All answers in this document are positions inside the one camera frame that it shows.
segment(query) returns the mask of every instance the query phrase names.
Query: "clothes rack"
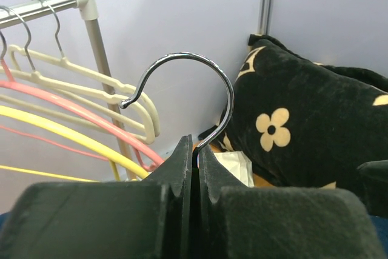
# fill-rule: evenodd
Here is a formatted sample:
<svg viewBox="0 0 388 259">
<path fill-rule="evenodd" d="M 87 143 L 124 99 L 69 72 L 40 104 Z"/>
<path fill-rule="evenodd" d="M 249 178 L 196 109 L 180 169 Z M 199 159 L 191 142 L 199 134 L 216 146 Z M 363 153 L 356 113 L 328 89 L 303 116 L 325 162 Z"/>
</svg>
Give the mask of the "clothes rack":
<svg viewBox="0 0 388 259">
<path fill-rule="evenodd" d="M 93 50 L 93 55 L 96 61 L 99 73 L 111 77 L 109 63 L 105 52 L 104 41 L 98 22 L 98 10 L 95 0 L 45 0 L 54 9 L 55 12 L 61 12 L 70 8 L 78 8 L 81 18 L 85 22 L 87 33 L 89 36 L 90 45 Z M 43 6 L 38 0 L 30 1 L 24 4 L 11 6 L 17 14 L 19 14 L 25 21 L 41 18 L 51 15 L 52 11 L 48 5 Z M 0 10 L 0 30 L 20 24 L 21 21 L 16 15 L 10 15 L 7 11 Z M 102 85 L 105 92 L 115 94 L 115 89 L 107 84 Z M 120 113 L 120 108 L 116 104 L 108 104 L 107 107 Z M 122 122 L 112 119 L 112 123 L 120 129 L 125 129 Z M 132 159 L 132 155 L 128 145 L 117 138 L 120 152 L 123 156 Z"/>
</svg>

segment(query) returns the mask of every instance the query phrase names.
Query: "black pillow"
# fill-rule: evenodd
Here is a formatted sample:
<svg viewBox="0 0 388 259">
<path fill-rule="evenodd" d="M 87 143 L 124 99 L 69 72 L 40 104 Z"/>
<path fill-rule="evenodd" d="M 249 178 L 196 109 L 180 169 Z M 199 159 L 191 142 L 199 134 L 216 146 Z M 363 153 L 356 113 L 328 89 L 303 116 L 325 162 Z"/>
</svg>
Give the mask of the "black pillow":
<svg viewBox="0 0 388 259">
<path fill-rule="evenodd" d="M 357 167 L 388 160 L 388 79 L 367 69 L 313 63 L 270 36 L 251 35 L 249 46 L 234 84 L 232 119 L 215 145 L 243 151 L 253 172 L 275 186 L 335 183 L 359 196 L 371 213 L 386 213 L 387 185 L 368 181 L 374 201 L 366 201 Z"/>
</svg>

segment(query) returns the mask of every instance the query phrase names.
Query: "metal hook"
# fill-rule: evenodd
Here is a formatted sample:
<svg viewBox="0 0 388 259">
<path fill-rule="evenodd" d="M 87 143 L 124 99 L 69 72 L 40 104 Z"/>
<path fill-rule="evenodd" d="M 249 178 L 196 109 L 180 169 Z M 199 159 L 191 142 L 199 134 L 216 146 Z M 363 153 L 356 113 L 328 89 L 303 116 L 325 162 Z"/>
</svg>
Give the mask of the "metal hook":
<svg viewBox="0 0 388 259">
<path fill-rule="evenodd" d="M 59 38 L 58 38 L 59 31 L 61 30 L 61 23 L 59 21 L 58 15 L 56 14 L 56 12 L 53 9 L 53 7 L 46 0 L 38 0 L 38 1 L 42 4 L 42 7 L 45 4 L 52 11 L 52 13 L 54 14 L 55 21 L 56 21 L 55 41 L 56 41 L 56 45 L 58 46 L 59 51 L 61 52 L 62 58 L 65 58 L 65 54 L 63 52 L 61 43 L 59 42 Z"/>
<path fill-rule="evenodd" d="M 7 41 L 5 40 L 5 36 L 2 34 L 1 31 L 0 31 L 0 38 L 2 41 L 2 45 L 3 45 L 2 52 L 0 55 L 0 60 L 4 60 L 5 54 L 7 53 Z"/>
<path fill-rule="evenodd" d="M 224 115 L 224 118 L 220 122 L 219 126 L 209 135 L 207 136 L 202 142 L 200 142 L 193 151 L 193 167 L 197 166 L 197 160 L 198 160 L 198 154 L 199 151 L 201 151 L 206 145 L 208 145 L 210 142 L 212 142 L 227 126 L 228 122 L 230 121 L 233 113 L 233 108 L 235 105 L 235 93 L 233 91 L 233 86 L 226 74 L 218 67 L 216 63 L 214 63 L 212 60 L 207 59 L 206 57 L 203 57 L 198 54 L 194 53 L 171 53 L 168 54 L 157 61 L 155 61 L 140 77 L 140 81 L 138 83 L 138 86 L 136 87 L 136 90 L 134 94 L 127 99 L 124 99 L 120 102 L 119 106 L 122 109 L 126 109 L 129 105 L 136 102 L 138 98 L 141 95 L 141 92 L 143 91 L 144 86 L 146 85 L 146 82 L 152 72 L 154 72 L 160 65 L 175 60 L 175 59 L 191 59 L 195 61 L 199 61 L 205 65 L 208 65 L 210 68 L 212 68 L 217 74 L 221 77 L 221 79 L 224 81 L 224 84 L 227 89 L 227 107 L 226 112 Z"/>
<path fill-rule="evenodd" d="M 18 14 L 16 13 L 12 8 L 9 8 L 9 7 L 6 7 L 6 6 L 3 6 L 3 5 L 0 5 L 0 8 L 7 11 L 9 14 L 13 13 L 14 15 L 16 15 L 20 21 L 23 23 L 24 27 L 25 27 L 25 30 L 27 31 L 27 35 L 28 35 L 28 40 L 27 42 L 25 43 L 25 46 L 24 46 L 24 51 L 25 51 L 25 55 L 27 56 L 27 59 L 30 63 L 30 66 L 32 68 L 32 70 L 36 71 L 35 69 L 35 66 L 34 64 L 32 63 L 32 59 L 31 59 L 31 56 L 30 56 L 30 53 L 28 52 L 28 46 L 30 45 L 31 43 L 31 31 L 27 25 L 27 23 L 24 21 L 24 19 Z"/>
</svg>

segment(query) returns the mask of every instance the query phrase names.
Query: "gray wall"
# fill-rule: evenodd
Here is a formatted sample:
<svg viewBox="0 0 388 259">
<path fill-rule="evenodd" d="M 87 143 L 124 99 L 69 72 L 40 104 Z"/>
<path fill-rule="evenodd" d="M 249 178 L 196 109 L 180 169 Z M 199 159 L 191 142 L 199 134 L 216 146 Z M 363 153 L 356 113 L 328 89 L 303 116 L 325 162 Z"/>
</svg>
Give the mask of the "gray wall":
<svg viewBox="0 0 388 259">
<path fill-rule="evenodd" d="M 270 34 L 312 61 L 388 76 L 388 0 L 273 0 Z"/>
</svg>

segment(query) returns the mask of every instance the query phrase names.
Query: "flower pattern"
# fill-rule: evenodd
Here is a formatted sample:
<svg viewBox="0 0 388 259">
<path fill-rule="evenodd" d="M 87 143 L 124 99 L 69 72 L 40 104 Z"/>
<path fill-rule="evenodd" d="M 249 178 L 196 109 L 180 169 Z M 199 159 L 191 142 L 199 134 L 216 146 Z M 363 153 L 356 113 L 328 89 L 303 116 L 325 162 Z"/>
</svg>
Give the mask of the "flower pattern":
<svg viewBox="0 0 388 259">
<path fill-rule="evenodd" d="M 276 109 L 271 117 L 265 113 L 257 117 L 256 129 L 259 133 L 262 133 L 260 144 L 266 152 L 271 151 L 274 143 L 278 147 L 286 147 L 290 143 L 291 133 L 283 127 L 289 117 L 289 111 L 283 107 Z"/>
<path fill-rule="evenodd" d="M 255 68 L 254 68 L 254 66 L 253 66 L 253 61 L 255 60 L 256 55 L 257 55 L 262 49 L 264 49 L 264 48 L 265 48 L 265 46 L 256 48 L 255 50 L 252 50 L 252 51 L 248 54 L 248 56 L 247 56 L 247 58 L 246 58 L 244 64 L 243 64 L 243 65 L 241 66 L 241 68 L 240 68 L 240 71 L 239 71 L 239 73 L 238 73 L 238 75 L 237 75 L 236 80 L 237 80 L 238 78 L 240 78 L 241 76 L 243 76 L 244 74 L 246 74 L 246 73 L 253 73 L 253 72 L 255 72 Z"/>
<path fill-rule="evenodd" d="M 334 182 L 329 183 L 328 185 L 322 186 L 321 188 L 322 189 L 335 189 L 336 188 L 336 184 L 337 184 L 337 182 L 334 181 Z"/>
<path fill-rule="evenodd" d="M 380 95 L 376 97 L 375 101 L 373 102 L 373 106 L 386 106 L 388 104 L 388 95 Z"/>
<path fill-rule="evenodd" d="M 221 148 L 223 148 L 226 151 L 230 151 L 230 152 L 234 151 L 232 144 L 230 143 L 230 140 L 229 140 L 226 133 L 225 133 L 224 139 L 222 140 L 220 145 L 221 145 Z"/>
</svg>

